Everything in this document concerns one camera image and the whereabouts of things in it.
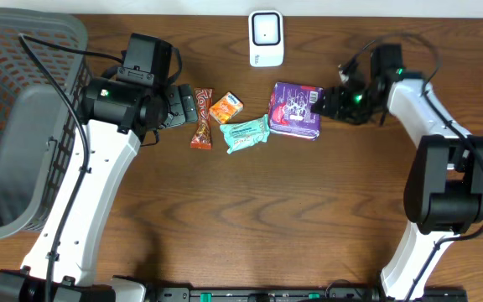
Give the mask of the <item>purple pink snack packet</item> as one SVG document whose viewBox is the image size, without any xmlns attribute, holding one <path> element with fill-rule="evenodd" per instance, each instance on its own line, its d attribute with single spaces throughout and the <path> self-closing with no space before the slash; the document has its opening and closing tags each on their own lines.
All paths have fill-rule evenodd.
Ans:
<svg viewBox="0 0 483 302">
<path fill-rule="evenodd" d="M 320 134 L 320 116 L 311 107 L 324 89 L 277 82 L 268 104 L 268 124 L 276 134 L 315 140 Z"/>
</svg>

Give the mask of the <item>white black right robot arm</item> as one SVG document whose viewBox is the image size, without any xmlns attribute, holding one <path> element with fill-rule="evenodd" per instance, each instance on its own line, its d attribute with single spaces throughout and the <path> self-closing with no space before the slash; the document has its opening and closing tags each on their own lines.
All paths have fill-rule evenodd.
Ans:
<svg viewBox="0 0 483 302">
<path fill-rule="evenodd" d="M 400 44 L 371 51 L 370 80 L 352 57 L 340 66 L 341 85 L 312 105 L 322 117 L 361 125 L 377 112 L 394 116 L 416 154 L 403 192 L 408 224 L 377 291 L 365 301 L 418 301 L 443 253 L 483 233 L 483 137 L 456 122 L 435 96 L 430 79 L 408 70 Z"/>
</svg>

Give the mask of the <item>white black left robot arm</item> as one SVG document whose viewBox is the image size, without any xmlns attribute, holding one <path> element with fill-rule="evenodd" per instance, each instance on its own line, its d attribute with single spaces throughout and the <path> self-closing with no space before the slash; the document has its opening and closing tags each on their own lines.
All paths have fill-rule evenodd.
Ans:
<svg viewBox="0 0 483 302">
<path fill-rule="evenodd" d="M 187 85 L 178 85 L 167 41 L 132 34 L 117 68 L 92 79 L 70 107 L 75 142 L 62 185 L 37 241 L 17 270 L 0 271 L 0 301 L 151 301 L 131 277 L 97 284 L 106 220 L 122 178 L 147 133 L 195 122 Z"/>
</svg>

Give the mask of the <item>orange candy wrapper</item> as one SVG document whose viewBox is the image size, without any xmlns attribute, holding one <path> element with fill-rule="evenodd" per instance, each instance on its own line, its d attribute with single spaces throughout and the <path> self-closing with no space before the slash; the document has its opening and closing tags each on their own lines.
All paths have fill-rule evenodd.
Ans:
<svg viewBox="0 0 483 302">
<path fill-rule="evenodd" d="M 195 134 L 190 141 L 191 148 L 205 150 L 212 149 L 209 110 L 211 107 L 213 91 L 212 88 L 195 88 L 198 120 Z"/>
</svg>

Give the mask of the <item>small orange tissue box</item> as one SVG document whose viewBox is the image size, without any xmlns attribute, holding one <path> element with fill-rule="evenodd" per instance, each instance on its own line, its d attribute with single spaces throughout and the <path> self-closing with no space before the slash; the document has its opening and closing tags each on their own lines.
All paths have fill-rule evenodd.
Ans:
<svg viewBox="0 0 483 302">
<path fill-rule="evenodd" d="M 243 110 L 243 103 L 231 92 L 227 92 L 218 102 L 210 107 L 209 114 L 219 124 L 226 124 Z"/>
</svg>

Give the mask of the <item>green snack packet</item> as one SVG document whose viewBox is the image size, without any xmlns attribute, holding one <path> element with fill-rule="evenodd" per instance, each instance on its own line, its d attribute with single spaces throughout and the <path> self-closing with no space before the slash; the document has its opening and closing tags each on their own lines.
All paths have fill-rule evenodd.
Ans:
<svg viewBox="0 0 483 302">
<path fill-rule="evenodd" d="M 228 154 L 266 143 L 271 133 L 267 114 L 249 122 L 220 125 L 220 130 L 228 146 Z"/>
</svg>

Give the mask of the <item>grey plastic basket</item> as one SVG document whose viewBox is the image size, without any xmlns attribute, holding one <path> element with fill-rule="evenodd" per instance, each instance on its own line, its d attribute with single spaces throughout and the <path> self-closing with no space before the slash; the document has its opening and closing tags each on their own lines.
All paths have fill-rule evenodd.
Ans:
<svg viewBox="0 0 483 302">
<path fill-rule="evenodd" d="M 42 230 L 65 175 L 75 123 L 18 42 L 27 34 L 85 50 L 77 18 L 0 8 L 0 239 Z"/>
</svg>

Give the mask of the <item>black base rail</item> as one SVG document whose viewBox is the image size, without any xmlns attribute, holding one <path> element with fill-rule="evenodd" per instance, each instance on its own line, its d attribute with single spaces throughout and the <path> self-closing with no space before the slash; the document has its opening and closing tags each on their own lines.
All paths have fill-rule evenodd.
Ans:
<svg viewBox="0 0 483 302">
<path fill-rule="evenodd" d="M 153 302 L 295 302 L 392 301 L 377 289 L 335 286 L 331 289 L 157 289 Z"/>
</svg>

